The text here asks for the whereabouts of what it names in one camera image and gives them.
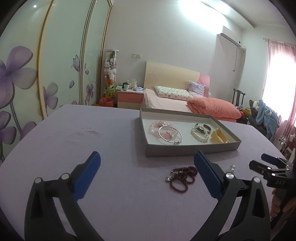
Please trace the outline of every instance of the jewelry tray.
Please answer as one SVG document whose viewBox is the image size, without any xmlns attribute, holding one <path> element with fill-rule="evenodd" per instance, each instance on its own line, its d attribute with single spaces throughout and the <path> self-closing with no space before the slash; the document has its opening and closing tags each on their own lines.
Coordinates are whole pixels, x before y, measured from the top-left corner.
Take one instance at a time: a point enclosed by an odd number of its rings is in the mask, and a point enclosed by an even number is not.
<svg viewBox="0 0 296 241">
<path fill-rule="evenodd" d="M 241 140 L 227 129 L 221 122 L 210 115 L 195 114 L 174 110 L 160 110 L 141 108 L 140 118 L 146 141 L 146 156 L 190 156 L 198 150 L 204 153 L 215 153 L 236 150 Z M 169 143 L 162 138 L 157 138 L 149 133 L 150 125 L 155 121 L 168 121 L 183 135 L 179 144 Z M 198 141 L 192 134 L 191 129 L 196 123 L 206 124 L 212 130 L 206 143 Z M 211 141 L 211 134 L 216 128 L 220 128 L 227 137 L 229 143 L 215 144 Z"/>
</svg>

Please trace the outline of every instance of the purple flower painting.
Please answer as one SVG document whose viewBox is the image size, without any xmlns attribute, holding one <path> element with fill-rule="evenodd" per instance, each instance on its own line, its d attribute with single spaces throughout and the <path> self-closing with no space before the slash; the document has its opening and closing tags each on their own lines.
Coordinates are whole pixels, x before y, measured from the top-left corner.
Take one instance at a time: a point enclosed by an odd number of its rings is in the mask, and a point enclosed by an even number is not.
<svg viewBox="0 0 296 241">
<path fill-rule="evenodd" d="M 6 65 L 0 60 L 0 109 L 12 103 L 15 85 L 27 90 L 34 84 L 37 71 L 33 68 L 23 68 L 32 57 L 31 50 L 17 46 L 10 51 Z"/>
<path fill-rule="evenodd" d="M 58 86 L 54 82 L 51 82 L 48 85 L 46 90 L 45 90 L 45 87 L 43 86 L 43 95 L 44 95 L 46 111 L 47 111 L 47 106 L 52 110 L 56 108 L 58 103 L 58 97 L 56 97 L 55 94 L 57 93 L 57 91 L 58 91 Z"/>
<path fill-rule="evenodd" d="M 91 86 L 87 85 L 86 86 L 86 98 L 85 100 L 89 102 L 89 98 L 92 98 L 93 95 L 94 95 L 94 92 L 93 92 L 93 84 L 91 84 Z"/>
<path fill-rule="evenodd" d="M 37 126 L 37 124 L 33 121 L 29 121 L 27 124 L 25 124 L 25 126 L 22 129 L 22 132 L 20 134 L 20 140 L 23 139 L 36 126 Z"/>
<path fill-rule="evenodd" d="M 74 80 L 71 80 L 71 82 L 70 82 L 70 85 L 69 85 L 69 88 L 71 89 L 73 86 L 74 86 Z"/>
<path fill-rule="evenodd" d="M 10 122 L 11 114 L 6 111 L 0 112 L 0 159 L 5 160 L 3 155 L 3 144 L 11 145 L 15 141 L 17 129 L 14 126 L 7 127 Z"/>
<path fill-rule="evenodd" d="M 77 101 L 74 100 L 71 104 L 77 104 Z"/>
</svg>

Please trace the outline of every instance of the curtain rod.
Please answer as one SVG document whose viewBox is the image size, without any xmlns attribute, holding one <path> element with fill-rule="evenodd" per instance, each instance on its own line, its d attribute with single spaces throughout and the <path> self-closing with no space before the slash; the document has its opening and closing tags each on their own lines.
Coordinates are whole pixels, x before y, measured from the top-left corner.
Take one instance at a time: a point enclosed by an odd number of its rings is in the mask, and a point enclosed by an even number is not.
<svg viewBox="0 0 296 241">
<path fill-rule="evenodd" d="M 278 40 L 273 40 L 273 39 L 267 39 L 267 38 L 263 38 L 263 40 L 265 40 L 266 42 L 267 42 L 268 40 L 271 40 L 271 41 L 275 41 L 275 42 L 279 42 L 279 43 L 283 43 L 283 44 L 289 44 L 289 45 L 295 46 L 294 44 L 290 44 L 290 43 L 283 42 L 283 41 L 278 41 Z"/>
</svg>

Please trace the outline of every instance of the chair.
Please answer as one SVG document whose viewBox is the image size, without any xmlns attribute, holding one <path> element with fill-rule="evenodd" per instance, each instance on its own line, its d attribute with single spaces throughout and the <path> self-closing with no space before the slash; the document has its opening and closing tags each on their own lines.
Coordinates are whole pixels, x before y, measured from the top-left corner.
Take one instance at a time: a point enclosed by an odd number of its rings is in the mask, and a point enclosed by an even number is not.
<svg viewBox="0 0 296 241">
<path fill-rule="evenodd" d="M 235 92 L 237 93 L 237 98 L 236 98 L 236 101 L 235 101 L 235 105 L 234 106 L 239 106 L 239 99 L 240 99 L 240 96 L 242 95 L 242 103 L 244 101 L 244 96 L 246 95 L 246 93 L 242 93 L 240 90 L 236 90 L 236 89 L 233 89 L 234 92 L 233 92 L 233 98 L 232 98 L 232 104 L 234 102 L 234 96 L 235 96 Z"/>
</svg>

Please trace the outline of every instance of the dark red beaded necklace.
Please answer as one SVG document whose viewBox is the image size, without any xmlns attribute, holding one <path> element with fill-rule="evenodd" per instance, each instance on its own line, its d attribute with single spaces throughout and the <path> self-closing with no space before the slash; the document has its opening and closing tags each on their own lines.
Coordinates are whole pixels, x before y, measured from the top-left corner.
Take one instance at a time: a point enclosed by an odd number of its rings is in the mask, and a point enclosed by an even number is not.
<svg viewBox="0 0 296 241">
<path fill-rule="evenodd" d="M 181 168 L 175 168 L 171 171 L 171 175 L 167 177 L 165 180 L 166 182 L 170 183 L 170 187 L 174 189 L 175 191 L 179 193 L 184 193 L 188 190 L 188 184 L 193 184 L 195 182 L 195 176 L 198 174 L 198 171 L 196 167 L 190 166 L 190 167 L 181 167 Z M 184 190 L 179 190 L 173 185 L 173 181 L 178 180 L 180 181 L 184 186 Z"/>
</svg>

